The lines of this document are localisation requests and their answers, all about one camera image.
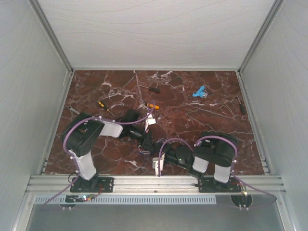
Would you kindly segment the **small black screwdriver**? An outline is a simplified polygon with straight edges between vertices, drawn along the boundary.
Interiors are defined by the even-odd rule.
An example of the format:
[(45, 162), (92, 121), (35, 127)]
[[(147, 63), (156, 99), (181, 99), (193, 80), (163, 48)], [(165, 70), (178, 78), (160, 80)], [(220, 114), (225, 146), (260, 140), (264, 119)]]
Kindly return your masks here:
[(238, 95), (237, 95), (237, 99), (239, 101), (240, 110), (241, 110), (242, 114), (245, 115), (246, 114), (246, 110), (245, 110), (244, 105), (242, 104), (242, 102), (241, 102), (241, 100), (240, 100)]

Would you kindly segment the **black yellow screwdriver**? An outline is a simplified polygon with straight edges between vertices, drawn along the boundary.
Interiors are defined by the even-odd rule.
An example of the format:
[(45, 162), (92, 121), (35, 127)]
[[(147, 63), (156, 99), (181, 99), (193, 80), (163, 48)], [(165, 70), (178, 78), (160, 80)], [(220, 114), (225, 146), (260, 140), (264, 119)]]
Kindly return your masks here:
[(98, 104), (108, 113), (110, 113), (113, 117), (115, 117), (115, 115), (110, 111), (110, 109), (108, 108), (108, 106), (106, 105), (106, 103), (104, 103), (103, 101), (98, 101)]

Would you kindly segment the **black left mount plate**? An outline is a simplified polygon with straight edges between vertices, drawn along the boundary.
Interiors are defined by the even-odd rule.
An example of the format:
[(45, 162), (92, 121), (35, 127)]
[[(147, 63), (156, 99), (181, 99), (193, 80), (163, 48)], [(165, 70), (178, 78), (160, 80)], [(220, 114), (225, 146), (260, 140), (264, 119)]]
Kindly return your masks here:
[(73, 186), (70, 187), (72, 193), (112, 193), (114, 178), (112, 177), (93, 177), (90, 180), (78, 178)]

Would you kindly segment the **silver wrench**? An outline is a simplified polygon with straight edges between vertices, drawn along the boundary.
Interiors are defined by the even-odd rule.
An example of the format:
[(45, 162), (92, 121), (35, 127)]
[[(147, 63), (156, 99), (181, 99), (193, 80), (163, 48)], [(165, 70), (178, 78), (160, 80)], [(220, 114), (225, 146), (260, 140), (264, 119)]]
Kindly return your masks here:
[(77, 115), (80, 114), (80, 112), (78, 112), (77, 110), (75, 110), (74, 108), (72, 108), (71, 106), (68, 107), (68, 109), (74, 113), (76, 113)]

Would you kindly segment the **yellow handled screwdriver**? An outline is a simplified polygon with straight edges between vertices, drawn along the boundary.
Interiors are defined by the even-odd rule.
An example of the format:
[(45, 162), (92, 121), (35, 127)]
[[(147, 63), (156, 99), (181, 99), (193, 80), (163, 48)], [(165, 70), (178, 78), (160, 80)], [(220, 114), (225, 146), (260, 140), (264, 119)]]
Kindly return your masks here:
[(155, 110), (159, 110), (160, 109), (160, 107), (158, 105), (154, 105), (152, 103), (141, 102), (141, 104), (146, 106), (146, 107), (148, 107), (148, 108), (150, 108), (150, 109), (152, 109), (152, 108), (154, 108)]

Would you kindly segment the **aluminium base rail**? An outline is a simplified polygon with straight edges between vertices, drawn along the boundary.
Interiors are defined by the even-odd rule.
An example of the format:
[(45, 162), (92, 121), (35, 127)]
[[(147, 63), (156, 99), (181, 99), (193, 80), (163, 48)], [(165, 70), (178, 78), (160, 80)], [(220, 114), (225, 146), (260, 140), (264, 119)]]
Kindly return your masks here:
[[(198, 194), (197, 179), (192, 176), (112, 176), (114, 194)], [(280, 176), (239, 176), (245, 183), (269, 192), (284, 193), (286, 189)], [(68, 186), (66, 175), (31, 176), (27, 193), (56, 194)]]

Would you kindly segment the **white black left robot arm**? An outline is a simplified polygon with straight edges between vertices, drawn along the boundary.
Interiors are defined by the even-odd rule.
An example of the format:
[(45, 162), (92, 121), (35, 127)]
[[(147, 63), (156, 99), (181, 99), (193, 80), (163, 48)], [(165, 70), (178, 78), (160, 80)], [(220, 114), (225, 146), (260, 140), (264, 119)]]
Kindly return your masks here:
[(137, 140), (144, 150), (155, 152), (149, 126), (155, 124), (156, 119), (150, 113), (142, 119), (139, 117), (140, 113), (133, 109), (115, 120), (82, 112), (62, 132), (63, 149), (74, 160), (77, 173), (83, 179), (82, 186), (87, 191), (92, 192), (99, 186), (91, 151), (100, 136), (119, 139), (130, 137)]

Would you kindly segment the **black handled screwdriver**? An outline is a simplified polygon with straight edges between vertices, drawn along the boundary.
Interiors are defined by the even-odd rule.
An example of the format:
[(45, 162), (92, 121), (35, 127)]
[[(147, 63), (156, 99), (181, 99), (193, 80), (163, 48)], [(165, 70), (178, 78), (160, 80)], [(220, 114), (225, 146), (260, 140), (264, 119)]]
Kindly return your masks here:
[(154, 92), (157, 92), (157, 93), (159, 93), (159, 92), (160, 92), (160, 89), (157, 89), (157, 88), (148, 87), (148, 86), (143, 86), (143, 85), (140, 85), (140, 87), (143, 87), (143, 88), (149, 89), (149, 90), (154, 91)]

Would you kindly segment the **black right mount plate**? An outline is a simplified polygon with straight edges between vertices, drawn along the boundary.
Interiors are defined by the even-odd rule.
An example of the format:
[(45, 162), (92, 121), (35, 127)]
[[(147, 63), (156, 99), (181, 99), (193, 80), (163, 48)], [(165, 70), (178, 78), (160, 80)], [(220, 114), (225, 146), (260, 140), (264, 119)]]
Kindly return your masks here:
[(200, 193), (225, 193), (228, 190), (228, 184), (219, 182), (213, 177), (200, 178), (194, 186), (198, 188)]

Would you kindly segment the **blue plastic connector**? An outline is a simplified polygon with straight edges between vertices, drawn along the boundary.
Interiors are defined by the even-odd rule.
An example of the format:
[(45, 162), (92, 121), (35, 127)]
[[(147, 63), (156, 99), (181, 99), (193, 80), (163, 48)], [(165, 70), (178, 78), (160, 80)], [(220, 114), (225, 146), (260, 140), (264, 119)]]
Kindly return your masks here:
[(192, 96), (205, 99), (208, 96), (208, 93), (205, 90), (205, 86), (202, 85), (196, 93), (192, 94)]

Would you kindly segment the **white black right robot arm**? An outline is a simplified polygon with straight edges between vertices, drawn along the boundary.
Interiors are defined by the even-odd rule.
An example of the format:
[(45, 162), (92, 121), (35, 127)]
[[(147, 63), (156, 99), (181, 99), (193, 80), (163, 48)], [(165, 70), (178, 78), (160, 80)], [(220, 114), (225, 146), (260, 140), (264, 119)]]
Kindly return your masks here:
[(157, 175), (161, 175), (165, 162), (188, 170), (189, 174), (201, 178), (210, 163), (215, 165), (213, 187), (217, 191), (224, 191), (230, 185), (230, 175), (238, 150), (238, 140), (230, 134), (219, 132), (202, 132), (201, 137), (191, 147), (186, 141), (176, 149), (170, 141), (180, 141), (179, 138), (166, 140), (158, 154)]

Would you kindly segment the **black mount plate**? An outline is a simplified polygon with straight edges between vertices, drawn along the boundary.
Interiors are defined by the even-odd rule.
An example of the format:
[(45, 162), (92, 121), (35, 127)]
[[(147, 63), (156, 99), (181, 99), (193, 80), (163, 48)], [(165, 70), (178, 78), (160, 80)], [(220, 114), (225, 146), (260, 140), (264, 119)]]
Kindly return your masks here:
[(198, 188), (200, 193), (225, 193), (228, 190), (228, 184), (219, 182), (213, 177), (200, 178), (194, 186)]
[(78, 178), (73, 186), (70, 187), (72, 193), (112, 193), (114, 178), (112, 177), (93, 177), (90, 180)]

